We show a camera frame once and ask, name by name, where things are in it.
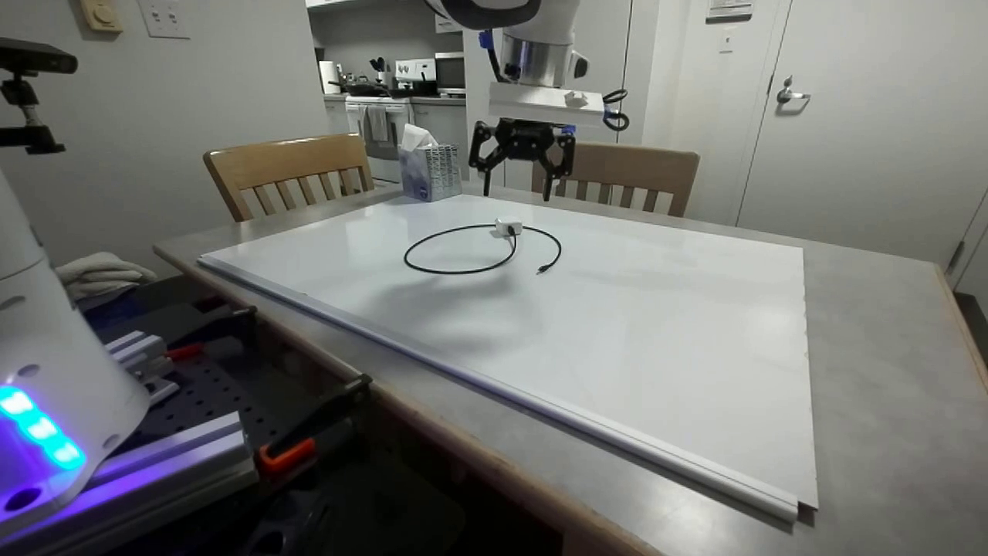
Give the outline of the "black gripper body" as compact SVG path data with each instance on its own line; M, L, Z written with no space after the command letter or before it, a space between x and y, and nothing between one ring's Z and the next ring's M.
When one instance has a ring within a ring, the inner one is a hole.
M494 129L494 139L503 159L544 159L561 147L560 129L540 122L503 118Z

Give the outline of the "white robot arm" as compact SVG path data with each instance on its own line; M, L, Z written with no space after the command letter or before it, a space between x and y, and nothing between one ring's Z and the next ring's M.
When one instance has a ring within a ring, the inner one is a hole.
M570 91L589 61L570 47L580 0L425 0L480 34L491 66L491 116L470 139L470 166L491 178L503 162L540 166L544 194L574 166L574 116L600 116L602 95Z

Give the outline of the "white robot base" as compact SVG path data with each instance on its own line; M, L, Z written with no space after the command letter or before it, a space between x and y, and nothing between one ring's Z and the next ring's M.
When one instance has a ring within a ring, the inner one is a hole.
M146 414L0 174L0 542L69 507Z

